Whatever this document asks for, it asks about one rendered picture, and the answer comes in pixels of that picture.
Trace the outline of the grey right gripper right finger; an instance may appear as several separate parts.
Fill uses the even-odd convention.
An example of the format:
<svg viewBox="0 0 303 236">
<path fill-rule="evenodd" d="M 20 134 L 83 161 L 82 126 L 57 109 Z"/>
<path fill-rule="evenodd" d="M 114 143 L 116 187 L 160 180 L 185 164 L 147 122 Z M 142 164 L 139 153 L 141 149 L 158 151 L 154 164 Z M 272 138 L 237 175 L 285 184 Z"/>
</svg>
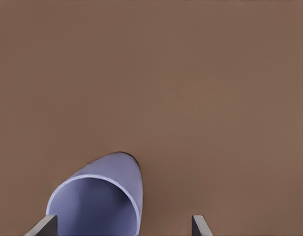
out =
<svg viewBox="0 0 303 236">
<path fill-rule="evenodd" d="M 204 217 L 201 215 L 192 216 L 192 236 L 213 236 Z"/>
</svg>

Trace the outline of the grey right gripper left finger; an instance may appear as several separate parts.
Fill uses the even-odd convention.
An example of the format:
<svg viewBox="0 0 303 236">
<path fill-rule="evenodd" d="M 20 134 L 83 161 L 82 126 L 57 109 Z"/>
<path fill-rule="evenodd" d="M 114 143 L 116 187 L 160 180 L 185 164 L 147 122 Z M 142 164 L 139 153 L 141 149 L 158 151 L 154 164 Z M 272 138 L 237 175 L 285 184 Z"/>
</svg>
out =
<svg viewBox="0 0 303 236">
<path fill-rule="evenodd" d="M 46 215 L 24 236 L 58 236 L 58 217 Z"/>
</svg>

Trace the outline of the lavender blue cup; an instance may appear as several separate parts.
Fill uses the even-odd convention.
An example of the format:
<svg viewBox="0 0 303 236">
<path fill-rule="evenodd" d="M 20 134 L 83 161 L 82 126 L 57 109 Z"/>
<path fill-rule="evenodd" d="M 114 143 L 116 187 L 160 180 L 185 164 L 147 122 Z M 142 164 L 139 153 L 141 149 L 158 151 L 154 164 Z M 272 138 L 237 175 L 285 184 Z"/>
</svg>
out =
<svg viewBox="0 0 303 236">
<path fill-rule="evenodd" d="M 114 152 L 79 169 L 52 193 L 47 215 L 60 236 L 138 236 L 143 181 L 136 159 Z"/>
</svg>

